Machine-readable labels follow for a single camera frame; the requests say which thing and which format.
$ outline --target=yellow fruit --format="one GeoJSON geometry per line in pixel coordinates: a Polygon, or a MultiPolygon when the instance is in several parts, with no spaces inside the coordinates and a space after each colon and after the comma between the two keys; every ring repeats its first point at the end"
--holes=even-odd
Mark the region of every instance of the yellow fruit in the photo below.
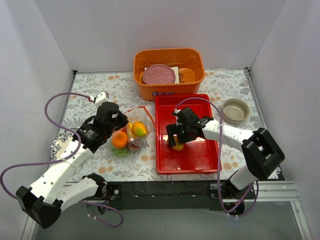
{"type": "Polygon", "coordinates": [[[176,151],[181,151],[182,149],[184,149],[185,145],[178,141],[178,137],[177,136],[173,136],[173,137],[174,137],[174,141],[175,141],[175,146],[172,146],[170,148],[173,149],[173,150],[176,150],[176,151]]]}
{"type": "Polygon", "coordinates": [[[126,126],[126,133],[128,134],[129,140],[134,137],[132,133],[132,123],[129,122],[128,125],[126,126]]]}
{"type": "Polygon", "coordinates": [[[132,134],[135,137],[139,137],[139,138],[144,137],[145,135],[147,135],[147,128],[142,122],[135,121],[132,124],[132,134]]]}

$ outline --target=clear plastic bag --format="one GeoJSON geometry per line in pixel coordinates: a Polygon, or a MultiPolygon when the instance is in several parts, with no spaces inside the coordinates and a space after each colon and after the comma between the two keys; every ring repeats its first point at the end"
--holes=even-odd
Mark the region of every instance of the clear plastic bag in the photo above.
{"type": "Polygon", "coordinates": [[[145,106],[135,107],[124,114],[127,116],[129,123],[111,136],[110,150],[117,157],[124,157],[138,151],[146,143],[147,137],[155,128],[155,122],[145,106]]]}

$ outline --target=floral tablecloth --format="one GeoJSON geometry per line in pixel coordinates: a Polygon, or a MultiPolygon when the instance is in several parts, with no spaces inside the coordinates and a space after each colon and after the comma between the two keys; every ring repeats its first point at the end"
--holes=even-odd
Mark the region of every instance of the floral tablecloth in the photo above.
{"type": "MultiPolygon", "coordinates": [[[[107,91],[110,99],[120,106],[125,112],[137,106],[146,106],[150,114],[155,118],[154,101],[144,101],[139,97],[137,86],[133,79],[133,73],[99,73],[77,74],[74,79],[72,92],[95,96],[101,91],[107,91]]],[[[207,94],[210,101],[218,107],[225,100],[236,98],[248,104],[250,116],[238,128],[253,130],[262,127],[262,121],[258,115],[245,73],[243,70],[215,69],[206,70],[205,79],[200,85],[199,92],[207,94]]],[[[71,96],[68,99],[62,124],[68,128],[78,128],[85,119],[95,115],[97,108],[86,98],[71,96]]],[[[219,119],[217,112],[214,118],[219,119]]],[[[51,158],[57,159],[69,141],[72,134],[64,130],[51,146],[51,158]]],[[[98,173],[107,182],[128,181],[197,181],[215,180],[217,174],[172,174],[160,175],[156,170],[156,137],[153,131],[147,138],[143,148],[126,157],[116,157],[108,149],[108,144],[101,146],[96,153],[84,162],[69,179],[69,182],[78,182],[82,176],[90,173],[98,173]]],[[[221,155],[222,171],[221,179],[227,179],[232,173],[246,164],[243,154],[227,145],[222,146],[221,155]]],[[[270,179],[277,179],[274,172],[270,179]]]]}

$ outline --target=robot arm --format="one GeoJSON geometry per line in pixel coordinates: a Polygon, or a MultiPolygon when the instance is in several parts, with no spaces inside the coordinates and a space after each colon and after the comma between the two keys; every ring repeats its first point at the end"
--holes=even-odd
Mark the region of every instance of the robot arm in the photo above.
{"type": "MultiPolygon", "coordinates": [[[[199,118],[189,107],[173,113],[176,123],[166,126],[169,146],[176,145],[174,135],[180,143],[187,143],[197,137],[220,140],[220,124],[212,117],[199,118]]],[[[285,155],[265,128],[256,131],[224,125],[222,143],[243,152],[246,166],[235,172],[222,185],[224,195],[238,197],[256,180],[266,180],[285,159],[285,155]]]]}
{"type": "Polygon", "coordinates": [[[22,210],[44,229],[50,227],[61,212],[71,205],[91,196],[101,199],[106,194],[105,179],[95,173],[84,176],[82,181],[63,189],[78,167],[105,144],[114,131],[128,123],[127,117],[119,111],[119,106],[109,100],[107,92],[101,92],[95,98],[91,97],[91,100],[97,106],[97,113],[85,120],[77,130],[81,137],[78,152],[65,159],[79,144],[74,135],[59,157],[62,162],[52,165],[28,188],[21,186],[16,192],[22,210]]]}

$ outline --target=lemon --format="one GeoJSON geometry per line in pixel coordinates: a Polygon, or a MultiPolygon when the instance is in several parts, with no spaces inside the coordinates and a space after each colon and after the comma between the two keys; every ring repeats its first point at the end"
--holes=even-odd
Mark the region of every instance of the lemon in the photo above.
{"type": "Polygon", "coordinates": [[[173,136],[174,137],[174,141],[175,141],[175,146],[172,146],[172,147],[170,147],[171,149],[173,149],[173,150],[176,150],[176,151],[182,151],[182,149],[184,149],[184,144],[183,143],[180,143],[179,141],[178,141],[178,137],[177,136],[173,136]]]}

